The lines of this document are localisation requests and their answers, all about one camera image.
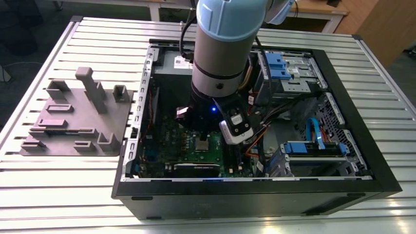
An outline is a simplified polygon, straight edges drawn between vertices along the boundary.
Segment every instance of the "slotted metal table surface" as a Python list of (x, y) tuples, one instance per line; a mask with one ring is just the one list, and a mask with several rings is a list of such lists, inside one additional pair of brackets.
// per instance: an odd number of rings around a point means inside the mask
[[(195, 40), (193, 26), (186, 40)], [(85, 18), (71, 22), (0, 134), (0, 230), (55, 233), (416, 233), (416, 122), (410, 104), (369, 47), (350, 35), (262, 29), (265, 45), (327, 51), (403, 192), (330, 216), (139, 221), (111, 199), (118, 157), (25, 157), (51, 80), (82, 87), (93, 67), (105, 88), (138, 90), (150, 39), (178, 39), (167, 22)]]

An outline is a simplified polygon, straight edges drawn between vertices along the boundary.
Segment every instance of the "green circuit board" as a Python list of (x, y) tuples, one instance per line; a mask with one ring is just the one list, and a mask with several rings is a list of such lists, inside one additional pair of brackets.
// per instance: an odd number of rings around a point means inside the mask
[(225, 166), (223, 135), (211, 132), (207, 141), (201, 141), (201, 133), (187, 130), (174, 119), (165, 117), (161, 132), (153, 146), (145, 150), (147, 177), (166, 177), (170, 166), (179, 163), (221, 165), (221, 177), (249, 177), (245, 169), (230, 171)]

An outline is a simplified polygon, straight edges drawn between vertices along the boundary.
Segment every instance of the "table leg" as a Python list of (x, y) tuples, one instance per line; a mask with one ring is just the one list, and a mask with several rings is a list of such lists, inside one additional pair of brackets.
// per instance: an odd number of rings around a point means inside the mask
[(0, 65), (0, 82), (9, 82), (13, 79), (11, 75), (7, 73)]
[(54, 1), (54, 6), (58, 11), (63, 10), (63, 4), (65, 4), (63, 1)]
[(158, 3), (150, 4), (151, 20), (153, 21), (161, 21), (159, 8), (161, 8), (161, 4), (158, 4)]
[(334, 15), (327, 22), (323, 33), (334, 33), (345, 16)]

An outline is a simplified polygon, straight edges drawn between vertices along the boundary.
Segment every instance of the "open computer tower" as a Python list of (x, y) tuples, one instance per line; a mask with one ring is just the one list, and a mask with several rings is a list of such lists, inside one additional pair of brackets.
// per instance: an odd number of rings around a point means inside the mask
[[(221, 131), (202, 141), (175, 121), (190, 102), (193, 64), (177, 42), (151, 41), (113, 192), (139, 219), (327, 215), (402, 191), (326, 52), (265, 50), (267, 58), (251, 52), (247, 109), (321, 95), (291, 104), (247, 153), (253, 142), (227, 145)], [(278, 62), (267, 66), (270, 56)], [(311, 119), (323, 145), (311, 139)]]

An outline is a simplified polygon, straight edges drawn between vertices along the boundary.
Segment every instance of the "floor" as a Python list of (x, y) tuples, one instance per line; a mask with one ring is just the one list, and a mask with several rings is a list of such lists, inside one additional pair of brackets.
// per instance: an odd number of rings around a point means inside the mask
[[(39, 49), (33, 55), (19, 57), (11, 55), (6, 47), (0, 44), (0, 64), (3, 66), (17, 62), (43, 63), (74, 15), (127, 20), (151, 19), (150, 10), (146, 7), (66, 2), (63, 6), (65, 10), (57, 11), (51, 1), (38, 0), (37, 2), (45, 18), (45, 23), (31, 29), (38, 40)], [(0, 13), (5, 10), (6, 5), (0, 1)], [(161, 11), (161, 17), (163, 21), (186, 21), (187, 11), (163, 9)], [(38, 63), (19, 63), (6, 68), (13, 76), (13, 80), (9, 83), (0, 82), (0, 129), (7, 123), (38, 74), (42, 66)], [(416, 60), (402, 54), (389, 68), (389, 71), (414, 105), (416, 105), (416, 92), (414, 92), (416, 90)]]

